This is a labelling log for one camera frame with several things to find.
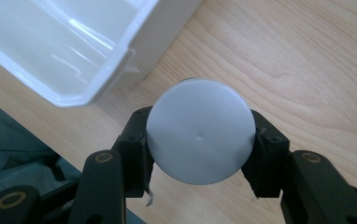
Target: white disc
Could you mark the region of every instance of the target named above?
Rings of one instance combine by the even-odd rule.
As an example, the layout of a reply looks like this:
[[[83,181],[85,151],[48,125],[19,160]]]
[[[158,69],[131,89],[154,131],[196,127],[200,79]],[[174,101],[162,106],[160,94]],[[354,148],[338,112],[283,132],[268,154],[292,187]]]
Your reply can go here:
[[[219,82],[192,78],[165,92],[150,111],[147,141],[155,162],[189,184],[212,184],[248,159],[255,136],[246,102]]]

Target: white tray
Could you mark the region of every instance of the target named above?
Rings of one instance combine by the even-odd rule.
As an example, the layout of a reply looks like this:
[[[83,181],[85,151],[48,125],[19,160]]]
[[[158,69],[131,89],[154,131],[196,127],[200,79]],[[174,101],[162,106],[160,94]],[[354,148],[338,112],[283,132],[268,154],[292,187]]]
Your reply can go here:
[[[0,64],[58,106],[141,80],[201,0],[0,0]]]

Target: brass screw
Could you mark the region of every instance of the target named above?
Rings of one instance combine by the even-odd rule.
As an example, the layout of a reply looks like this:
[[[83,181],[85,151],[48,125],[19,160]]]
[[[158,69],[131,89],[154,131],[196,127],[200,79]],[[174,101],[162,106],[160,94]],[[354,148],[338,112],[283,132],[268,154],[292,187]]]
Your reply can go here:
[[[106,161],[111,161],[112,160],[112,155],[110,153],[107,152],[103,152],[100,153],[99,155],[97,155],[94,160],[96,162],[102,163],[102,162],[106,162]]]
[[[14,207],[23,202],[25,198],[26,193],[24,191],[11,192],[0,198],[0,209],[4,210]]]
[[[302,154],[302,157],[310,162],[315,162],[315,163],[321,162],[321,158],[314,153],[304,152]]]

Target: teal fabric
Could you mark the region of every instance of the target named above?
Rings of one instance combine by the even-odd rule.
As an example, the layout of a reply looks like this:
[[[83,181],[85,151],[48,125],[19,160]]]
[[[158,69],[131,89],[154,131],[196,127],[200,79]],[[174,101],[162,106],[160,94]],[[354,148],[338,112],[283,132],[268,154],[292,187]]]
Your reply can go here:
[[[80,171],[0,109],[0,191],[30,185],[44,195],[77,178]],[[127,214],[128,223],[143,223]]]

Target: light wood tabletop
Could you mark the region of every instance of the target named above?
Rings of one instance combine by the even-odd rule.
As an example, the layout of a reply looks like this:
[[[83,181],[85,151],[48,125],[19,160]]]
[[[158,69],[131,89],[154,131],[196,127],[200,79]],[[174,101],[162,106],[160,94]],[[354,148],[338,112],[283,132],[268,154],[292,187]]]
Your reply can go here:
[[[204,0],[140,83],[58,108],[0,66],[0,107],[81,169],[111,148],[135,110],[187,77],[230,85],[291,150],[321,153],[357,187],[357,0]],[[150,187],[151,206],[127,200],[148,223],[284,223],[280,200],[257,199],[240,172],[193,186],[155,165]]]

